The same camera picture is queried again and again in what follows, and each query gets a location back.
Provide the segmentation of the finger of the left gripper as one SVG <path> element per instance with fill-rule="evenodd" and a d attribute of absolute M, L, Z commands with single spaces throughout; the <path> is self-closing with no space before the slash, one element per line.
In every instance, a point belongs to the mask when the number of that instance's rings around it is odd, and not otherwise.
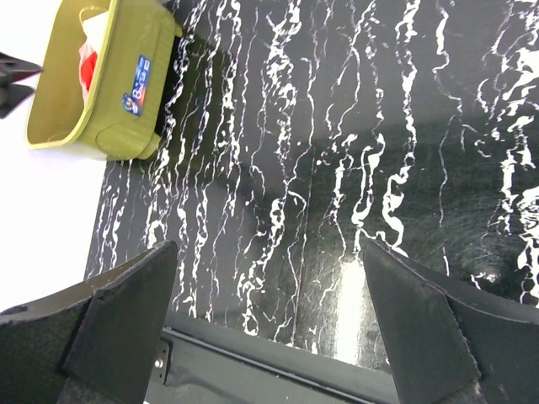
<path fill-rule="evenodd" d="M 35 92 L 32 87 L 20 84 L 20 82 L 41 73 L 41 66 L 1 53 L 0 115 L 2 118 L 6 118 Z"/>

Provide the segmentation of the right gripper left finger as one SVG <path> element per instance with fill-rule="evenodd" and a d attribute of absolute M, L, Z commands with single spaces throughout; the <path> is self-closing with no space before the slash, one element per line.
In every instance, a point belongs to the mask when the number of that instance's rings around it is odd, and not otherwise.
<path fill-rule="evenodd" d="M 3 403 L 142 403 L 178 265 L 161 242 L 1 313 Z"/>

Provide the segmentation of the blue sticker label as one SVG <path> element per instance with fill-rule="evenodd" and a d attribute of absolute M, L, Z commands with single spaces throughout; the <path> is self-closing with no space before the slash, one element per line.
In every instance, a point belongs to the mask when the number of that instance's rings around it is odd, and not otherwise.
<path fill-rule="evenodd" d="M 152 62 L 144 55 L 139 55 L 131 91 L 122 97 L 124 110 L 135 116 L 141 116 Z"/>

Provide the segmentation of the salmon pink t shirt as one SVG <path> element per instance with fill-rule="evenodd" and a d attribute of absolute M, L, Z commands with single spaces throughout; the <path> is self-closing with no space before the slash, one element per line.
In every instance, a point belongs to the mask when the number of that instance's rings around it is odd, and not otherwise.
<path fill-rule="evenodd" d="M 83 33 L 86 36 L 86 42 L 89 47 L 96 52 L 101 53 L 107 24 L 109 21 L 109 11 L 104 8 L 88 7 L 79 13 Z"/>

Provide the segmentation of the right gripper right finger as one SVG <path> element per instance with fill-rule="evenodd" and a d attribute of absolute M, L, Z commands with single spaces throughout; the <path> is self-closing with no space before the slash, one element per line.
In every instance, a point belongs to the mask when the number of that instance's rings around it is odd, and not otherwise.
<path fill-rule="evenodd" d="M 536 403 L 538 310 L 363 242 L 401 403 Z"/>

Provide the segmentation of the red t shirt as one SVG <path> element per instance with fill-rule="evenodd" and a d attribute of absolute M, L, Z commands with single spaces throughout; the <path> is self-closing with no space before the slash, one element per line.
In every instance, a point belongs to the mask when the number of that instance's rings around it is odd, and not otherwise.
<path fill-rule="evenodd" d="M 93 80 L 93 73 L 97 64 L 98 54 L 88 42 L 83 43 L 78 52 L 80 57 L 78 77 L 83 99 L 86 100 Z"/>

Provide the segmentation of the olive green plastic bin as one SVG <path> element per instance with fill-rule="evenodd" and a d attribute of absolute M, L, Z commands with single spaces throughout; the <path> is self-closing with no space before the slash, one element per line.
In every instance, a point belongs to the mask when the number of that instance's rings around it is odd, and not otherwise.
<path fill-rule="evenodd" d="M 86 41 L 79 13 L 109 11 L 104 44 L 86 100 L 79 83 L 79 49 Z M 63 1 L 51 29 L 43 72 L 29 113 L 26 140 L 33 149 L 54 149 L 104 160 L 145 160 L 157 150 L 155 131 L 173 42 L 182 34 L 158 1 Z M 139 55 L 151 60 L 141 116 L 126 112 Z"/>

